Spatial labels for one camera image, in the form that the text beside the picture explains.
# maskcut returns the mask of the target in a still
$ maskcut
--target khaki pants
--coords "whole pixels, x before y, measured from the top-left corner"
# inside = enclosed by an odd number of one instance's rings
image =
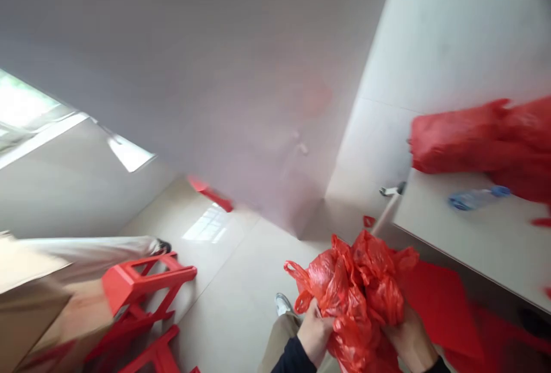
[[[274,327],[271,328],[268,345],[262,363],[258,367],[258,373],[271,373],[283,354],[285,345],[291,337],[297,335],[299,328],[300,320],[295,314],[287,312],[278,317]],[[340,373],[340,367],[338,362],[329,353],[326,353],[317,371],[319,373]]]

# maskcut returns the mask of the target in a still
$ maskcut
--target sleeve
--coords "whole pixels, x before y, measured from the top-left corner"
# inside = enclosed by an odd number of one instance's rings
[[[444,359],[442,359],[442,356],[438,357],[438,360],[436,364],[428,369],[426,373],[450,373],[448,366],[444,363]]]
[[[271,373],[316,373],[316,371],[316,366],[308,359],[300,340],[295,336],[285,345],[285,350]]]

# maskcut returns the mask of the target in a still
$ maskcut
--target bottle cap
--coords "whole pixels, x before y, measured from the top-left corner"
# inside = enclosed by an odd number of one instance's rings
[[[490,188],[492,195],[498,198],[505,198],[511,195],[511,190],[506,186],[495,185]]]

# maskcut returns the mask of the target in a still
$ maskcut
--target water bottle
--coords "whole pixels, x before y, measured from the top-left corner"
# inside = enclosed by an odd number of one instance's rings
[[[456,192],[450,195],[448,202],[452,207],[460,211],[473,211],[493,204],[509,195],[511,195],[509,188],[495,185],[487,189],[471,189],[470,191]]]

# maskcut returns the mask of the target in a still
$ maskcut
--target shoe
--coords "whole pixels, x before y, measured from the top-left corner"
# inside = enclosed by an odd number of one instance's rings
[[[285,297],[284,294],[277,293],[275,295],[275,309],[277,310],[277,315],[282,316],[283,314],[290,312],[293,312],[293,308],[291,307],[291,303],[289,302],[289,299]]]

